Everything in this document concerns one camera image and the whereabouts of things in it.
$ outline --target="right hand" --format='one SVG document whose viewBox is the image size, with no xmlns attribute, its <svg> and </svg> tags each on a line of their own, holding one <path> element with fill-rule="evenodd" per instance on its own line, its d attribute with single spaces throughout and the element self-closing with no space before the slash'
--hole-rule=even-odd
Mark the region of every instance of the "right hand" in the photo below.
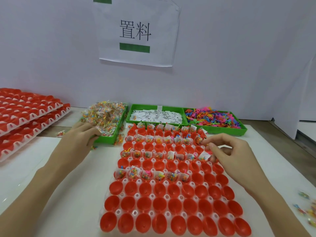
<svg viewBox="0 0 316 237">
<path fill-rule="evenodd" d="M 202 145 L 213 152 L 211 161 L 217 158 L 226 173 L 250 195 L 270 185 L 247 141 L 222 133 L 204 139 Z M 232 148 L 219 148 L 221 145 Z"/>
</svg>

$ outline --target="white paper sheet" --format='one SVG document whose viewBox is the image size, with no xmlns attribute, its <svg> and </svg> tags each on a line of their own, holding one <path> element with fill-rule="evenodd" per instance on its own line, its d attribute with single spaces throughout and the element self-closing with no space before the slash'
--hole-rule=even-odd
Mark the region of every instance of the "white paper sheet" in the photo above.
<svg viewBox="0 0 316 237">
<path fill-rule="evenodd" d="M 112 0 L 112 4 L 93 4 L 100 59 L 172 66 L 180 14 L 180 7 L 172 0 Z"/>
</svg>

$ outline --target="forearm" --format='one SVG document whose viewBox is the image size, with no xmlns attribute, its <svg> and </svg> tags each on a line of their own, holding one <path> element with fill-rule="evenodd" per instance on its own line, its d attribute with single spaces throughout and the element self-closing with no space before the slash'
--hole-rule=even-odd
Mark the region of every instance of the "forearm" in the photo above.
<svg viewBox="0 0 316 237">
<path fill-rule="evenodd" d="M 275 237 L 311 237 L 271 184 L 252 196 L 265 214 Z"/>
<path fill-rule="evenodd" d="M 40 168 L 21 195 L 0 215 L 1 236 L 31 236 L 46 203 L 62 179 L 49 167 Z"/>
</svg>

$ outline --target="green tray compartment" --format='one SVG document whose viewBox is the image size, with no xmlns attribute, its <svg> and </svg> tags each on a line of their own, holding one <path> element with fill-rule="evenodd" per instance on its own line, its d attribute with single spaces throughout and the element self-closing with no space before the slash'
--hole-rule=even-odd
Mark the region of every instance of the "green tray compartment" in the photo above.
<svg viewBox="0 0 316 237">
<path fill-rule="evenodd" d="M 187 109 L 192 109 L 193 108 L 183 108 L 183 111 L 185 112 Z M 235 129 L 235 128 L 227 128 L 227 127 L 217 127 L 217 126 L 207 126 L 207 125 L 194 125 L 196 126 L 198 129 L 199 128 L 203 128 L 204 130 L 206 130 L 209 134 L 219 134 L 219 133 L 226 133 L 229 135 L 236 135 L 236 136 L 242 136 L 246 133 L 247 128 L 243 125 L 243 123 L 241 123 L 241 121 L 230 111 L 218 111 L 218 112 L 222 112 L 222 113 L 230 113 L 233 115 L 233 117 L 235 118 L 236 121 L 239 122 L 241 129 Z"/>
<path fill-rule="evenodd" d="M 133 110 L 157 110 L 157 105 L 142 105 L 142 104 L 132 104 L 130 111 L 128 112 L 127 118 L 126 118 L 126 122 L 127 123 L 135 123 L 138 124 L 140 121 L 133 121 L 130 120 L 130 117 L 133 113 Z M 182 127 L 184 125 L 188 125 L 188 121 L 186 120 L 186 116 L 184 113 L 184 109 L 182 107 L 173 107 L 173 106 L 162 106 L 162 110 L 163 111 L 173 111 L 173 112 L 177 112 L 180 113 L 182 116 L 182 123 L 181 124 L 172 124 L 170 123 L 170 125 L 175 125 L 175 126 L 179 126 Z M 142 123 L 144 123 L 147 127 L 148 124 L 153 123 L 153 124 L 161 124 L 159 122 L 146 122 L 143 121 Z"/>
<path fill-rule="evenodd" d="M 95 140 L 94 143 L 114 144 L 116 141 L 116 138 L 119 134 L 119 131 L 121 129 L 121 126 L 124 123 L 124 119 L 125 119 L 125 115 L 126 115 L 127 111 L 128 111 L 128 106 L 126 106 L 126 108 L 123 112 L 123 115 L 122 115 L 121 119 L 119 120 L 118 125 L 114 131 L 113 136 L 100 136 L 98 139 Z"/>
</svg>

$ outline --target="left hand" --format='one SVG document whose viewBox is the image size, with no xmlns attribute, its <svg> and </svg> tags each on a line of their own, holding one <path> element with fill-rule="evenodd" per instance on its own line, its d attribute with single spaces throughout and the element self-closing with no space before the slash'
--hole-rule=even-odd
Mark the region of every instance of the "left hand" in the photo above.
<svg viewBox="0 0 316 237">
<path fill-rule="evenodd" d="M 85 159 L 100 135 L 100 131 L 90 123 L 77 122 L 61 138 L 46 166 L 59 174 L 68 175 Z"/>
</svg>

